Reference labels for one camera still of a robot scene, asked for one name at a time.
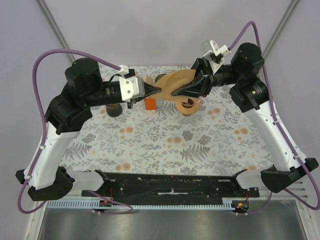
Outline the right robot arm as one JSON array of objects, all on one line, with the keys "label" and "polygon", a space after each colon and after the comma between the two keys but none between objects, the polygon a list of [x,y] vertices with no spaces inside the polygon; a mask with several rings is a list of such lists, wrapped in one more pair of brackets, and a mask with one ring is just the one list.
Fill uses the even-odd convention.
[{"label": "right robot arm", "polygon": [[270,100],[267,86],[258,76],[265,63],[261,49],[245,42],[238,47],[231,63],[225,65],[225,57],[231,53],[226,45],[218,47],[213,40],[206,40],[202,46],[203,56],[191,67],[195,70],[193,80],[171,95],[206,97],[214,87],[231,85],[232,101],[258,130],[273,160],[266,169],[235,174],[236,180],[229,184],[230,193],[240,197],[254,187],[279,193],[305,176],[306,170],[318,168],[318,161],[307,157],[293,141]]}]

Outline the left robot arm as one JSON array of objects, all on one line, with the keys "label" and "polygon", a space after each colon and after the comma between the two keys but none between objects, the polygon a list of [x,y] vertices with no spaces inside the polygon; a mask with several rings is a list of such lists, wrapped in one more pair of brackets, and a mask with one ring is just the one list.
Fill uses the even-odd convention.
[{"label": "left robot arm", "polygon": [[123,79],[104,82],[98,62],[81,58],[65,70],[67,83],[61,94],[51,100],[44,115],[45,142],[41,153],[34,156],[31,165],[15,174],[21,184],[28,184],[28,195],[33,201],[59,200],[71,192],[91,197],[95,192],[103,197],[110,192],[111,180],[101,170],[70,171],[60,162],[70,144],[93,115],[91,107],[120,104],[122,94],[129,94],[127,104],[139,102],[161,92],[135,75],[130,69]]}]

